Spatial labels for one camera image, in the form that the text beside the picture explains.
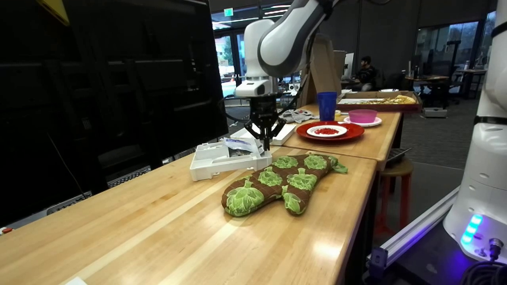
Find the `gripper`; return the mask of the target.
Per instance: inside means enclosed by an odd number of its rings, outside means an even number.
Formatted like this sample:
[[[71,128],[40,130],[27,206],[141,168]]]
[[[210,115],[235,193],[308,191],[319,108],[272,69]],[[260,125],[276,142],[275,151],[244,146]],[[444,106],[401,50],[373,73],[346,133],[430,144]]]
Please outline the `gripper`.
[[[279,118],[277,110],[277,94],[268,94],[250,98],[250,120],[244,123],[244,128],[261,143],[262,150],[269,151],[270,144],[274,137],[286,125],[286,120]]]

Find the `flat white box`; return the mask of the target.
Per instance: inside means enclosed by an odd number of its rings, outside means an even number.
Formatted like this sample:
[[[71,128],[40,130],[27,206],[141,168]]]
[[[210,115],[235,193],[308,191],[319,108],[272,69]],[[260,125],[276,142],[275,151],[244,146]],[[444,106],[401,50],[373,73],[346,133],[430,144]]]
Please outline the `flat white box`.
[[[296,127],[297,127],[296,124],[284,125],[284,127],[278,133],[278,135],[273,137],[273,139],[271,139],[270,144],[272,146],[282,146],[290,138],[290,136],[294,133]],[[232,138],[232,139],[246,139],[246,138],[254,139],[254,136],[248,130],[246,130],[246,128],[242,128],[241,130],[236,131],[235,133],[230,135],[230,138]]]

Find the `clear plastic bag packet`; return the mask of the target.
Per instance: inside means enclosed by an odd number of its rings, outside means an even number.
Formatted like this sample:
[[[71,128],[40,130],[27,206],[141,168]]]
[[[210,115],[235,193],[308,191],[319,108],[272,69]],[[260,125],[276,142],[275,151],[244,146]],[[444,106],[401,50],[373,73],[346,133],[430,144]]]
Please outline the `clear plastic bag packet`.
[[[228,148],[229,157],[260,156],[265,152],[262,144],[254,138],[224,138],[223,144]]]

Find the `glass entrance doors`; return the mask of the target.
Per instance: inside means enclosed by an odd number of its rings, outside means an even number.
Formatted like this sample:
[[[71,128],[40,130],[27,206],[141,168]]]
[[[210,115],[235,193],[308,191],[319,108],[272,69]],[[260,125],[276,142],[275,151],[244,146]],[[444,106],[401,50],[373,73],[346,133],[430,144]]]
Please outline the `glass entrance doors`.
[[[283,16],[289,6],[289,2],[280,2],[233,8],[234,16],[232,17],[223,16],[223,11],[212,13],[223,97],[232,96],[236,87],[246,79],[248,68],[244,30],[247,25],[261,19],[270,19],[275,22]]]

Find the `red plate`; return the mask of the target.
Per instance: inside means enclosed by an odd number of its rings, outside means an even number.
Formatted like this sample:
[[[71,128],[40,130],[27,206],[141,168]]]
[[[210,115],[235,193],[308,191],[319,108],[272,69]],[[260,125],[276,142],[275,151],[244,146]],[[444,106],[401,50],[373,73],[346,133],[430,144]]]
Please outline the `red plate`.
[[[312,137],[307,134],[307,129],[314,127],[314,126],[319,126],[319,125],[340,125],[344,128],[347,128],[348,132],[340,137],[335,137],[335,138],[317,138],[317,137]],[[303,124],[303,125],[297,127],[296,133],[299,137],[309,139],[309,140],[335,142],[335,141],[347,141],[347,140],[359,138],[360,136],[363,135],[364,128],[362,128],[359,125],[348,124],[348,123],[337,122],[337,121],[311,122],[311,123]]]

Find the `pink bowl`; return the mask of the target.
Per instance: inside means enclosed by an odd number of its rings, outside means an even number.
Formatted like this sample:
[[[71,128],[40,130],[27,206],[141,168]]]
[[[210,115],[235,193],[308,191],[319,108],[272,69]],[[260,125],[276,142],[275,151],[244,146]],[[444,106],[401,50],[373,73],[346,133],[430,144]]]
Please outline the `pink bowl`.
[[[355,124],[371,124],[375,122],[378,112],[370,109],[357,109],[348,112],[349,120]]]

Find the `person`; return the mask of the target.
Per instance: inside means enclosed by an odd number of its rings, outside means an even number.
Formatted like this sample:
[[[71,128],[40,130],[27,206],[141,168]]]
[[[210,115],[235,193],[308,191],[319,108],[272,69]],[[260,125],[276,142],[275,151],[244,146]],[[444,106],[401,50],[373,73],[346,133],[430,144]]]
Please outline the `person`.
[[[361,59],[361,68],[356,73],[356,79],[359,82],[350,87],[353,91],[368,92],[373,91],[377,78],[378,70],[372,65],[371,56],[364,56]]]

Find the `open cardboard pizza box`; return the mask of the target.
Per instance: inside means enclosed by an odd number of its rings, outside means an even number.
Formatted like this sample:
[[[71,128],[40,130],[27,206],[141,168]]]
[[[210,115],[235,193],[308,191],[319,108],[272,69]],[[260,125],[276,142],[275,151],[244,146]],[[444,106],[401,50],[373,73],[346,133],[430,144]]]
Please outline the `open cardboard pizza box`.
[[[398,95],[405,95],[412,97],[416,100],[416,104],[357,104],[362,99],[385,99],[388,97],[395,97]],[[376,110],[377,112],[404,112],[414,113],[420,112],[422,108],[421,99],[418,95],[412,91],[393,91],[393,92],[382,92],[382,91],[368,91],[368,92],[350,92],[344,93],[337,99],[337,109],[348,112],[350,110],[357,109],[370,109]]]

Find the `pizza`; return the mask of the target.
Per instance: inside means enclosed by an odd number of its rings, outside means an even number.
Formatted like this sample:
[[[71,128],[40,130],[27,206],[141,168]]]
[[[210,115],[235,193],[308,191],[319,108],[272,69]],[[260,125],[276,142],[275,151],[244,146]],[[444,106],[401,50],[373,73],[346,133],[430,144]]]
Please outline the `pizza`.
[[[388,97],[385,99],[362,99],[358,101],[359,105],[412,105],[416,104],[416,100],[412,97],[405,95],[398,95],[395,97]]]

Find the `black keyboard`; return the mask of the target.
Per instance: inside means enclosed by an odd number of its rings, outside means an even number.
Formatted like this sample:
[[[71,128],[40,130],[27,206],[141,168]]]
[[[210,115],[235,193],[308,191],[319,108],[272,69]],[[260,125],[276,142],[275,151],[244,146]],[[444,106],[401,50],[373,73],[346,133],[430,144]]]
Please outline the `black keyboard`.
[[[411,151],[412,148],[392,148],[386,160],[386,168],[391,168],[399,164],[405,157],[406,153]]]

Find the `wooden stool with red legs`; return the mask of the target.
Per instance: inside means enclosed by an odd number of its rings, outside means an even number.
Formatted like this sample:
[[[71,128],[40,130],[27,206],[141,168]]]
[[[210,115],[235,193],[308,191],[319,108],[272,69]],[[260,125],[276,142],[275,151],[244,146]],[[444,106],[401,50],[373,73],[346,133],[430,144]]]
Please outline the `wooden stool with red legs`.
[[[409,222],[410,196],[412,185],[412,173],[414,167],[408,158],[403,158],[399,163],[390,167],[386,166],[381,173],[381,206],[380,213],[375,219],[374,235],[394,235],[394,231],[387,226],[388,198],[391,192],[391,179],[401,178],[399,225],[404,228]]]

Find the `large black screen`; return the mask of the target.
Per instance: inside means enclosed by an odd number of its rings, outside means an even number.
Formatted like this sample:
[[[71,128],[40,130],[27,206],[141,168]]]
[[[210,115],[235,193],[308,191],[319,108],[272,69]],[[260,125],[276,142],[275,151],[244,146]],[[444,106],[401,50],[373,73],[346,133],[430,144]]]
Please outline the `large black screen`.
[[[226,135],[209,0],[0,0],[0,226]]]

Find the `background desk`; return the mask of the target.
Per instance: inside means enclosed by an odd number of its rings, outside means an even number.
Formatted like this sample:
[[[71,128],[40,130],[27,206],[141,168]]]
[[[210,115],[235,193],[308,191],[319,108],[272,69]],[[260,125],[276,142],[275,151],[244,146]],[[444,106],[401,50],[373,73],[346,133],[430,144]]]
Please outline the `background desk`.
[[[418,84],[417,95],[423,108],[442,108],[449,106],[450,78],[448,76],[405,76],[404,81],[409,90]]]

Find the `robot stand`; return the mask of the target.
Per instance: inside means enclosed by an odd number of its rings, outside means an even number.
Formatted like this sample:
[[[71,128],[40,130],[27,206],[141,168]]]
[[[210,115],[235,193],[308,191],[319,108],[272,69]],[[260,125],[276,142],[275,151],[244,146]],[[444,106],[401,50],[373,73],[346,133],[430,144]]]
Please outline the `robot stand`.
[[[463,251],[461,243],[447,233],[442,220],[451,209],[459,189],[454,189],[413,220],[366,258],[364,285],[394,285],[400,278],[411,285],[507,285],[507,247],[478,249],[479,259]]]

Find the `window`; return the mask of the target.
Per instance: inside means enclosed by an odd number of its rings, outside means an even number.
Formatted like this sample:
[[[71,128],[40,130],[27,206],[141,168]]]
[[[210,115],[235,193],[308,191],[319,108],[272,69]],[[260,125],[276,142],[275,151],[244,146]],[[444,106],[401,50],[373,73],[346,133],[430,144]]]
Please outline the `window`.
[[[441,24],[418,29],[412,64],[426,74],[448,75],[451,63],[457,70],[489,67],[496,12],[479,21]]]

